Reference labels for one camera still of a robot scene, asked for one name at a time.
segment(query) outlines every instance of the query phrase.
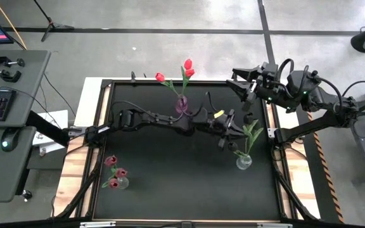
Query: clear glass vase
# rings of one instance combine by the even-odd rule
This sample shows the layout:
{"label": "clear glass vase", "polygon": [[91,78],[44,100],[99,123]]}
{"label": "clear glass vase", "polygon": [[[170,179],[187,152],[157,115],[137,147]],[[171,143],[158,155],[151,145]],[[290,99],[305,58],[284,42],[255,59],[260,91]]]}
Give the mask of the clear glass vase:
{"label": "clear glass vase", "polygon": [[119,189],[125,189],[129,186],[129,179],[127,177],[118,177]]}
{"label": "clear glass vase", "polygon": [[245,170],[252,165],[252,162],[252,157],[250,157],[250,155],[239,156],[236,160],[236,166],[241,170]]}

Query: black stand base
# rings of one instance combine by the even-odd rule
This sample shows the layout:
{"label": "black stand base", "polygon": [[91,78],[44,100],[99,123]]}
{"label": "black stand base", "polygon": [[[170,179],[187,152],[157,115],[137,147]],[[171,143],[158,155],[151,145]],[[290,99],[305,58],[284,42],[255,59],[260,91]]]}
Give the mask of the black stand base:
{"label": "black stand base", "polygon": [[49,21],[49,26],[47,27],[46,31],[43,34],[42,42],[44,42],[46,40],[46,38],[48,37],[49,32],[54,32],[55,29],[74,29],[73,26],[62,25],[62,24],[59,24],[59,23],[55,23],[50,18],[48,18],[48,21]]}
{"label": "black stand base", "polygon": [[39,5],[39,3],[36,0],[34,0],[34,2],[36,3],[36,5],[40,9],[40,11],[43,13],[44,17],[46,17],[46,19],[49,22],[49,25],[48,25],[48,27],[46,28],[46,31],[43,34],[42,42],[44,42],[46,40],[46,38],[48,37],[48,33],[49,32],[54,32],[55,29],[69,29],[69,30],[74,29],[73,26],[62,25],[62,24],[59,24],[59,23],[55,23],[49,16],[47,16],[47,14],[42,9],[41,5]]}

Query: yellow object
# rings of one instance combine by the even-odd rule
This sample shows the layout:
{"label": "yellow object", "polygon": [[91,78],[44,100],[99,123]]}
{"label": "yellow object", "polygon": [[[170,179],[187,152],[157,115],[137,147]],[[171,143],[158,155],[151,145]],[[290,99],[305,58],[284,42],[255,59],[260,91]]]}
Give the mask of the yellow object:
{"label": "yellow object", "polygon": [[22,46],[26,48],[25,42],[22,40],[22,37],[20,37],[18,31],[16,31],[16,28],[13,26],[13,24],[11,23],[11,20],[8,18],[8,16],[6,16],[5,12],[3,11],[3,9],[0,7],[0,12],[5,16],[6,20],[8,21],[8,23],[11,25],[12,29],[15,31],[16,35],[19,37],[20,42],[22,43]]}
{"label": "yellow object", "polygon": [[214,118],[220,117],[221,115],[223,115],[223,113],[225,113],[224,110],[218,111],[217,113],[214,114]]}

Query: orange and black striped tape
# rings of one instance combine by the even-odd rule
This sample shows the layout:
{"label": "orange and black striped tape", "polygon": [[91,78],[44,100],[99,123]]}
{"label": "orange and black striped tape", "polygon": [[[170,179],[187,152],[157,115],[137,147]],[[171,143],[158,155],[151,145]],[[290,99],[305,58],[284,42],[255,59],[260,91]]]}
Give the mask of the orange and black striped tape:
{"label": "orange and black striped tape", "polygon": [[[309,118],[309,121],[312,121],[313,120],[313,117],[312,117],[311,113],[309,113],[309,112],[308,112],[308,118]],[[344,223],[344,218],[343,218],[343,215],[342,215],[342,211],[340,209],[339,201],[337,200],[337,196],[336,196],[336,192],[335,192],[335,187],[333,186],[333,182],[332,182],[332,179],[331,179],[330,174],[329,174],[328,164],[326,163],[326,160],[324,159],[322,145],[321,145],[321,142],[319,141],[319,138],[318,138],[316,132],[314,132],[314,137],[315,137],[315,142],[316,142],[317,150],[319,151],[319,156],[321,157],[321,162],[322,162],[322,165],[323,165],[323,170],[326,173],[326,179],[328,180],[328,185],[329,185],[329,188],[330,188],[330,193],[332,195],[333,202],[335,203],[335,207],[336,207],[337,215],[339,217],[339,221],[341,223]]]}

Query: purple glass vase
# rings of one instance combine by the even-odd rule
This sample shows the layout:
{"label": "purple glass vase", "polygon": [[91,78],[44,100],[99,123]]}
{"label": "purple glass vase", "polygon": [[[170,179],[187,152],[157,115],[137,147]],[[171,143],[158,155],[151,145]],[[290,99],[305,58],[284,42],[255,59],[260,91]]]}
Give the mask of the purple glass vase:
{"label": "purple glass vase", "polygon": [[176,111],[180,114],[187,112],[188,100],[185,96],[179,96],[176,104]]}

